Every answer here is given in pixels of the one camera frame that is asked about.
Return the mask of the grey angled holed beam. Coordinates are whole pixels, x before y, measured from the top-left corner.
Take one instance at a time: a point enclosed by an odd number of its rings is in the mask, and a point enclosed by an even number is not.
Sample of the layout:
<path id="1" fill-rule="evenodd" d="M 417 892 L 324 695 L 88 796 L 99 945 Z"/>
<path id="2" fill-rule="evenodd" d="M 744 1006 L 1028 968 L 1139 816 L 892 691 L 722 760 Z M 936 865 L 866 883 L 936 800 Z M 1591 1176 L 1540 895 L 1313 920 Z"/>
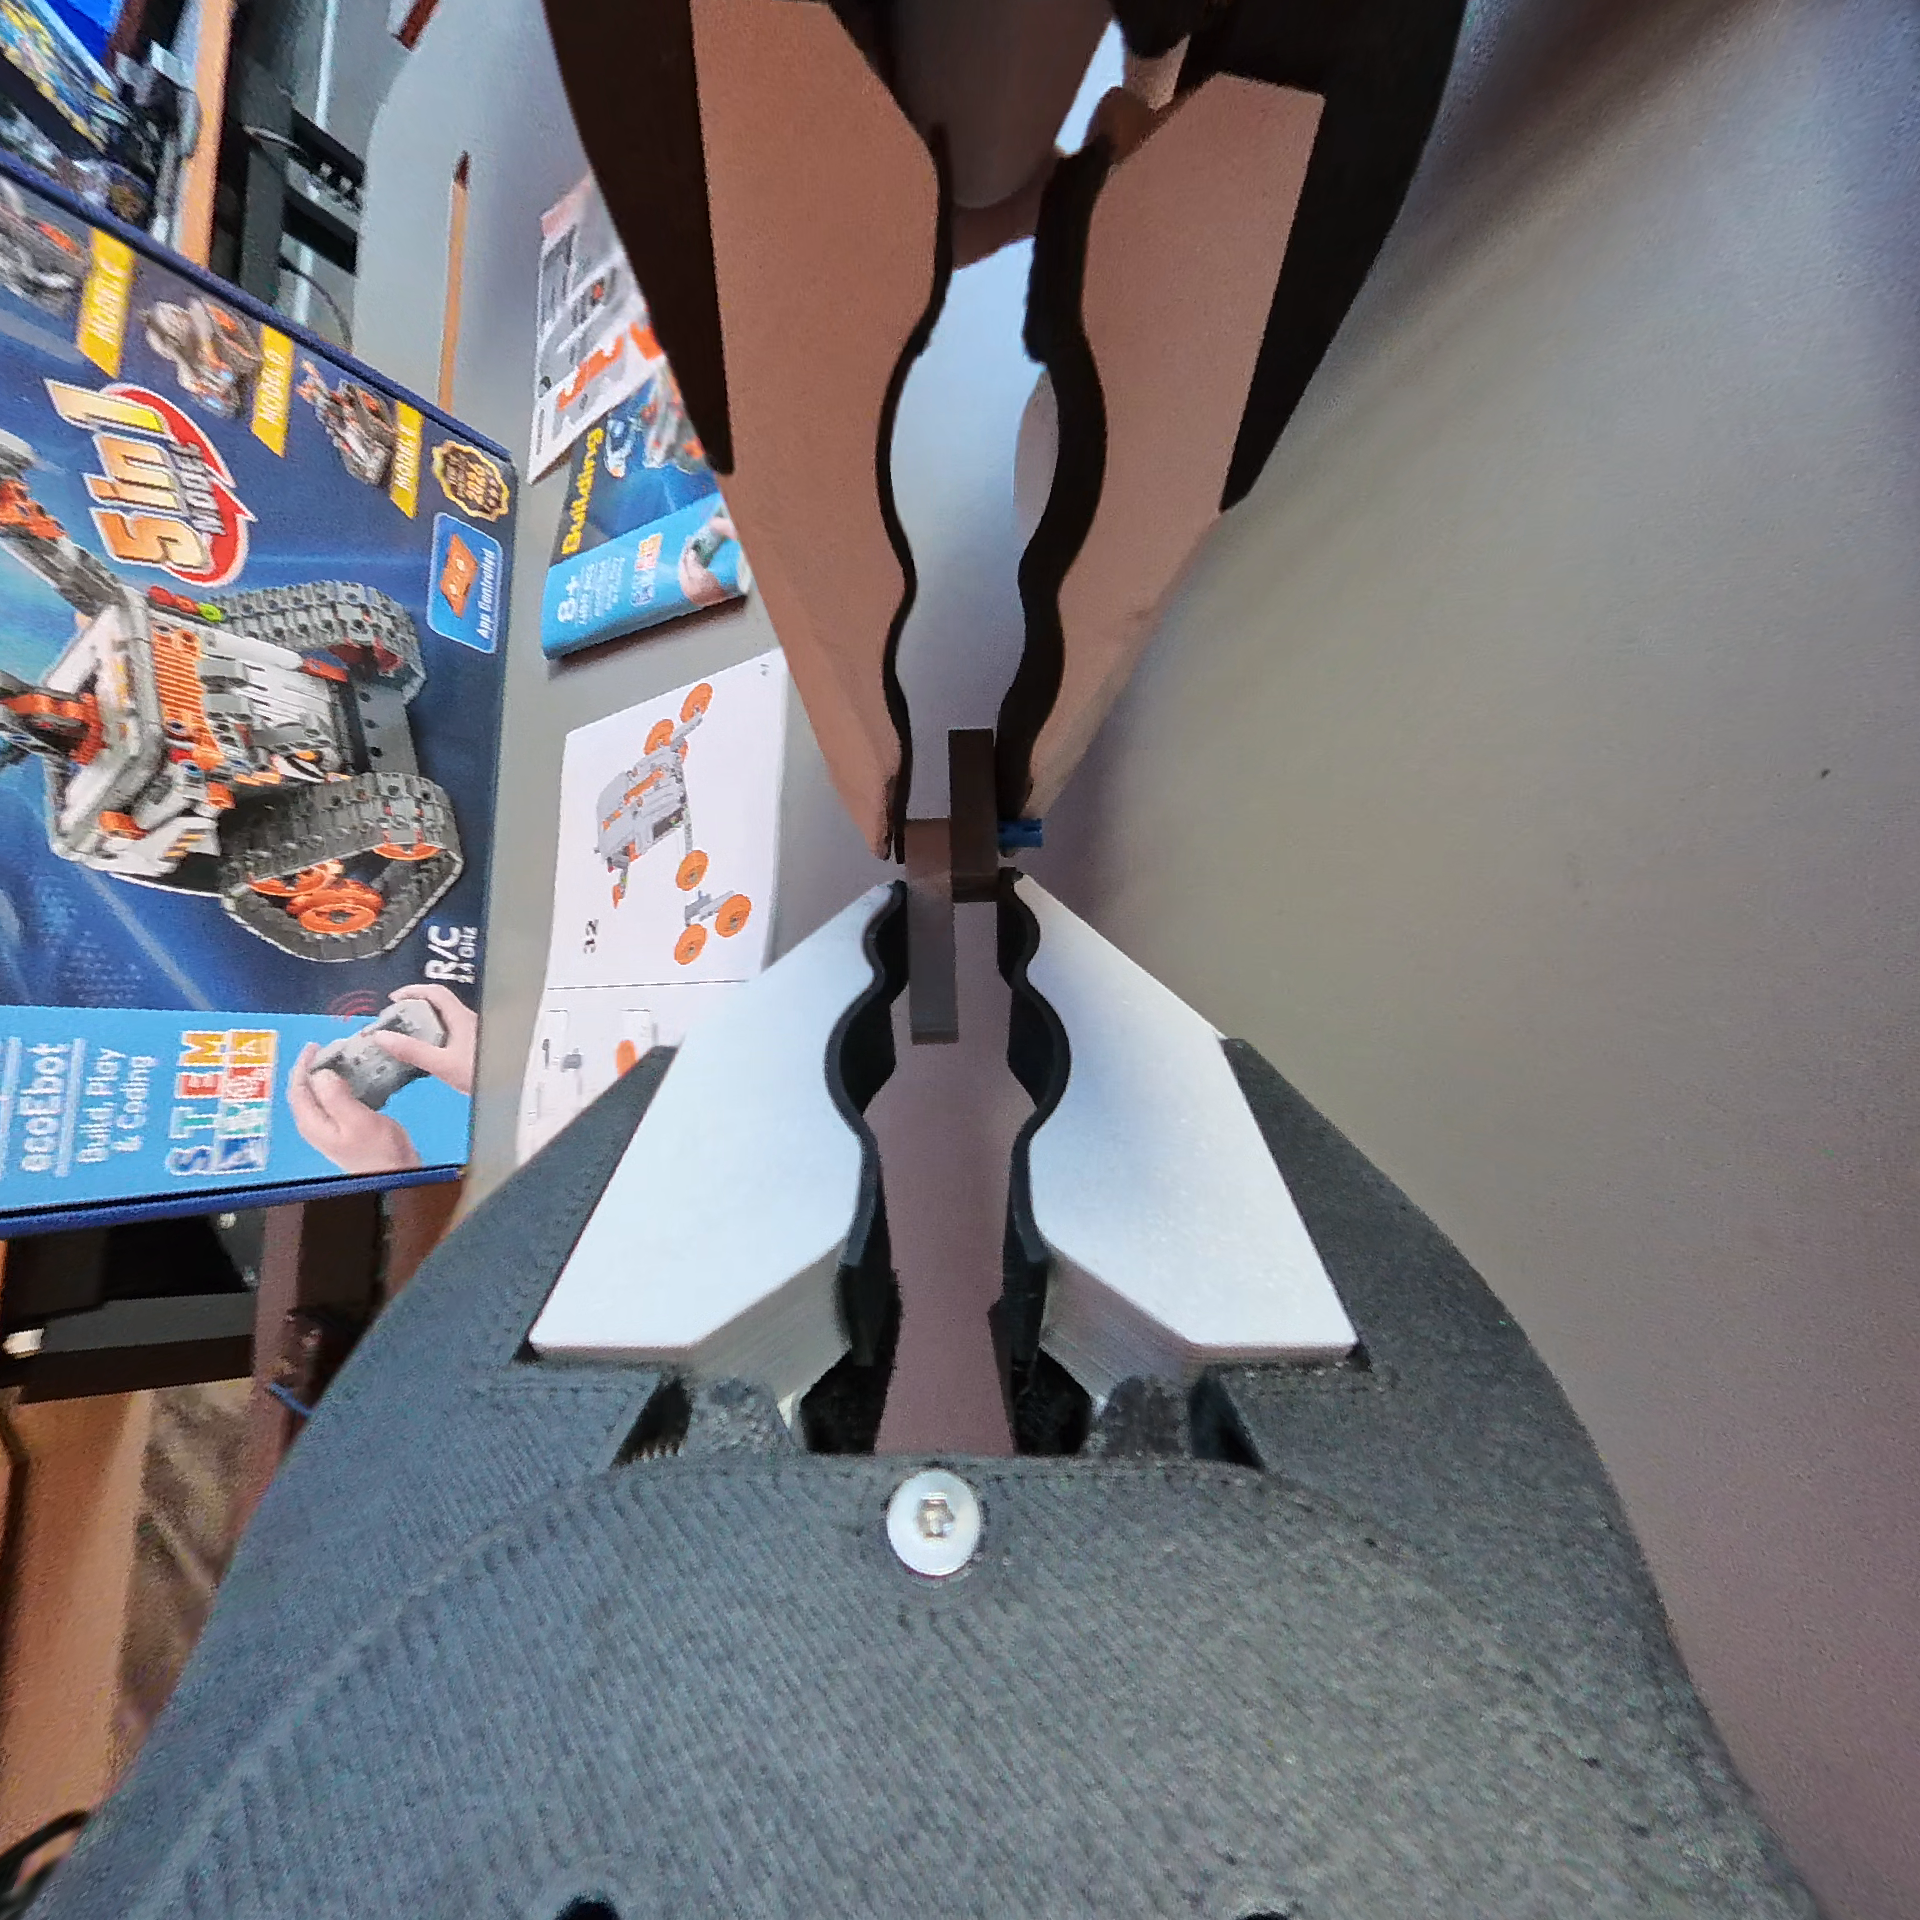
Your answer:
<path id="1" fill-rule="evenodd" d="M 955 905 L 994 900 L 1002 864 L 994 732 L 948 732 L 948 883 Z"/>

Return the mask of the small blue manual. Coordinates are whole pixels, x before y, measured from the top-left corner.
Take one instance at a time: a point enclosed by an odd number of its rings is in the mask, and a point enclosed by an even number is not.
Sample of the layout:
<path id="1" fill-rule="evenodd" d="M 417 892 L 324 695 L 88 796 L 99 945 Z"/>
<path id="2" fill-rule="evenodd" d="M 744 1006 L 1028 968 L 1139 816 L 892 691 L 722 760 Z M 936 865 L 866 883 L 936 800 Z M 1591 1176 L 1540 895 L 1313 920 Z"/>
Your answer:
<path id="1" fill-rule="evenodd" d="M 644 459 L 625 405 L 571 451 L 568 501 L 544 576 L 540 641 L 571 655 L 748 596 L 753 566 L 699 454 Z"/>

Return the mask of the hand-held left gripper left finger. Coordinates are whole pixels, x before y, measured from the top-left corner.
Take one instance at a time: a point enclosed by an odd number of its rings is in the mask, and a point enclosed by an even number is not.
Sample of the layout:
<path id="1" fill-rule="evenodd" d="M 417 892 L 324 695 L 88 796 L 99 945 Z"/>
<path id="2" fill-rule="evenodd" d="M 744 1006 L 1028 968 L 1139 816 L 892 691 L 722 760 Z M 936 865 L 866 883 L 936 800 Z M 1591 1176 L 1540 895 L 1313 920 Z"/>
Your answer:
<path id="1" fill-rule="evenodd" d="M 879 884 L 697 1023 L 532 1350 L 739 1380 L 826 1451 L 874 1446 L 900 1296 L 866 1109 L 897 1067 L 907 888 Z"/>

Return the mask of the grey desk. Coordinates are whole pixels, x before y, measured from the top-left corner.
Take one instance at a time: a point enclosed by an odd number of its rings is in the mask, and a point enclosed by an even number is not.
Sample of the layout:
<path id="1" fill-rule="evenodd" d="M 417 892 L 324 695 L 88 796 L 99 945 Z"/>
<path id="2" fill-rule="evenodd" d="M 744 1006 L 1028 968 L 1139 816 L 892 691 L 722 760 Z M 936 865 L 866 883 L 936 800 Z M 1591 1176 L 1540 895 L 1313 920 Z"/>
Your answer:
<path id="1" fill-rule="evenodd" d="M 1916 1916 L 1916 5 L 1474 5 L 1036 868 L 1448 1231 Z"/>

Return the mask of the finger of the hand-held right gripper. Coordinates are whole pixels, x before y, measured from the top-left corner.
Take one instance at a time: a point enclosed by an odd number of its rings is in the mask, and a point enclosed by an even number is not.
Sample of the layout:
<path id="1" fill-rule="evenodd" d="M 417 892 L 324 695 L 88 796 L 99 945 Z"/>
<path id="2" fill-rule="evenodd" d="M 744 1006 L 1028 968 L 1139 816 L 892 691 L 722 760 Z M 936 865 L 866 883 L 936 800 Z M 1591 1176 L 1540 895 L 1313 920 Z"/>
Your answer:
<path id="1" fill-rule="evenodd" d="M 1020 565 L 1025 655 L 998 721 L 999 816 L 1038 821 L 1223 515 L 1323 99 L 1217 76 L 1119 156 L 1072 156 L 1040 217 L 1028 349 L 1059 448 Z"/>
<path id="2" fill-rule="evenodd" d="M 722 493 L 833 783 L 880 857 L 910 760 L 898 372 L 944 300 L 937 163 L 826 5 L 696 1 Z"/>

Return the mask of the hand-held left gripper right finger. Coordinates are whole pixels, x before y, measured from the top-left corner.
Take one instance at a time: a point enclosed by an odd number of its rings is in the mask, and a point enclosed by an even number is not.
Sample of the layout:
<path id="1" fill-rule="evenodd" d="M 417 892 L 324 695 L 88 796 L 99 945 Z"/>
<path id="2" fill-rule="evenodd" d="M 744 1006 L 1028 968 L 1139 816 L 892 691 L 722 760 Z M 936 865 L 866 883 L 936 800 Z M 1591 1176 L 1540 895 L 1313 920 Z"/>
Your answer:
<path id="1" fill-rule="evenodd" d="M 1023 1454 L 1080 1451 L 1130 1383 L 1343 1363 L 1356 1328 L 1209 1019 L 1036 880 L 1002 880 L 1010 1165 L 992 1335 Z"/>

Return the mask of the white instruction booklet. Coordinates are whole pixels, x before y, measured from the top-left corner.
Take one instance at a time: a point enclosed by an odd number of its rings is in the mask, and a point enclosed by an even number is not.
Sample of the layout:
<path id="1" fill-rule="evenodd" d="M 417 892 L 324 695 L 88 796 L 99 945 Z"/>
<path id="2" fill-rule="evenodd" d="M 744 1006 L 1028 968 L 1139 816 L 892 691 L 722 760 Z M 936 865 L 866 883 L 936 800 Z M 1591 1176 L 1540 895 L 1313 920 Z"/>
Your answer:
<path id="1" fill-rule="evenodd" d="M 768 652 L 568 735 L 520 1164 L 764 968 L 786 696 Z"/>

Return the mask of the grey straight holed beam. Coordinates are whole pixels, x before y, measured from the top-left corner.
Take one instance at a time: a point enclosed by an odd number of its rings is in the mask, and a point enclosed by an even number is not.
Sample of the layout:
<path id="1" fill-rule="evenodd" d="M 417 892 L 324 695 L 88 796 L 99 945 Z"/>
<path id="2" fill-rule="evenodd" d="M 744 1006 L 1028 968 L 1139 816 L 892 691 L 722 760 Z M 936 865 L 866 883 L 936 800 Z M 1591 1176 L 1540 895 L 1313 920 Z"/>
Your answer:
<path id="1" fill-rule="evenodd" d="M 947 854 L 907 861 L 907 1027 L 916 1046 L 959 1041 L 955 913 Z"/>

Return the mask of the blue robot kit box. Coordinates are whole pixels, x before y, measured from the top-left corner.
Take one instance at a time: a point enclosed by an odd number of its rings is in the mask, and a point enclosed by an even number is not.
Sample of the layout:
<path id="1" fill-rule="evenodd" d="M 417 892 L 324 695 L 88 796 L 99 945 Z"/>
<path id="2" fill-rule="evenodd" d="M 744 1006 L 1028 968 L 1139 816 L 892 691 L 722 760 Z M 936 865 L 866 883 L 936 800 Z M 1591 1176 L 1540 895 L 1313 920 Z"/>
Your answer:
<path id="1" fill-rule="evenodd" d="M 6 158 L 6 1237 L 455 1176 L 512 454 Z"/>

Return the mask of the printed sticker sheet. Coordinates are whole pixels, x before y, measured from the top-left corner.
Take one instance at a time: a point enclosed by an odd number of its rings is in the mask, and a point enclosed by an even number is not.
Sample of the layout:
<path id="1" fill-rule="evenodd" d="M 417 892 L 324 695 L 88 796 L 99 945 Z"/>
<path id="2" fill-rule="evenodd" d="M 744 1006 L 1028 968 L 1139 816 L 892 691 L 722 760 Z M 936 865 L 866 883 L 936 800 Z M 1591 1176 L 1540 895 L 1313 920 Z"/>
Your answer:
<path id="1" fill-rule="evenodd" d="M 586 176 L 542 217 L 531 478 L 550 473 L 664 364 L 632 260 L 598 180 Z"/>

